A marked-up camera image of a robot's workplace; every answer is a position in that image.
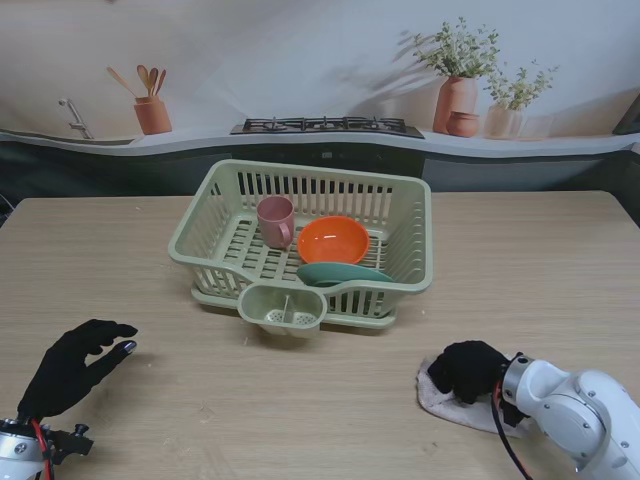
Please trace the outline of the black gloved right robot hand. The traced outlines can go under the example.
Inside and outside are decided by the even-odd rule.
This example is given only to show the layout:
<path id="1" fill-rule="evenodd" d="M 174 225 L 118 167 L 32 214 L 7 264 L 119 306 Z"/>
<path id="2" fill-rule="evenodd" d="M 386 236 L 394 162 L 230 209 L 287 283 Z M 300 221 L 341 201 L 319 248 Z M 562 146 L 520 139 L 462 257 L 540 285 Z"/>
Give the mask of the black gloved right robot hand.
<path id="1" fill-rule="evenodd" d="M 493 391 L 508 364 L 506 356 L 484 341 L 468 340 L 447 346 L 427 373 L 441 393 L 453 392 L 461 402 L 473 404 Z"/>

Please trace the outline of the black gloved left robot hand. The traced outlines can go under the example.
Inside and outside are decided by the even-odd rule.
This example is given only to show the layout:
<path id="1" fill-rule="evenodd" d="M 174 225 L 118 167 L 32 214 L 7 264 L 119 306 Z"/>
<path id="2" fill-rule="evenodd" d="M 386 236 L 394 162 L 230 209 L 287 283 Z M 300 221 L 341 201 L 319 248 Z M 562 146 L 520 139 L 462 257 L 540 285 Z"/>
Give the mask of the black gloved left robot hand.
<path id="1" fill-rule="evenodd" d="M 85 398 L 137 347 L 138 330 L 91 319 L 65 332 L 46 352 L 17 407 L 28 423 L 64 413 Z"/>

